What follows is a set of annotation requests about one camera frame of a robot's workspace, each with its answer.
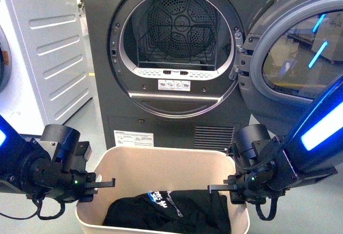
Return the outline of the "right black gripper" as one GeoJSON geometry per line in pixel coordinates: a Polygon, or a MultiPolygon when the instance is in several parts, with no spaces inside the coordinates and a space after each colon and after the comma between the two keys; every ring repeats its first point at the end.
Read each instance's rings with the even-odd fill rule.
{"type": "Polygon", "coordinates": [[[236,163],[236,173],[228,176],[222,185],[208,185],[209,193],[230,191],[233,204],[265,204],[266,199],[277,203],[284,196],[284,189],[275,189],[269,182],[276,178],[277,150],[280,141],[272,139],[267,127],[254,124],[238,130],[230,147],[231,156],[236,163]]]}

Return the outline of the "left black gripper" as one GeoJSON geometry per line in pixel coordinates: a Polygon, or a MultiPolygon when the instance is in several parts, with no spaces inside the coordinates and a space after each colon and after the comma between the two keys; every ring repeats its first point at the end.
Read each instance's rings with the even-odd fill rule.
{"type": "Polygon", "coordinates": [[[57,202],[91,202],[96,187],[115,187],[115,178],[95,182],[96,174],[86,171],[88,142],[81,142],[80,132],[64,125],[45,126],[38,142],[41,148],[51,146],[54,153],[46,151],[35,155],[29,165],[29,183],[34,201],[52,198],[57,202]]]}

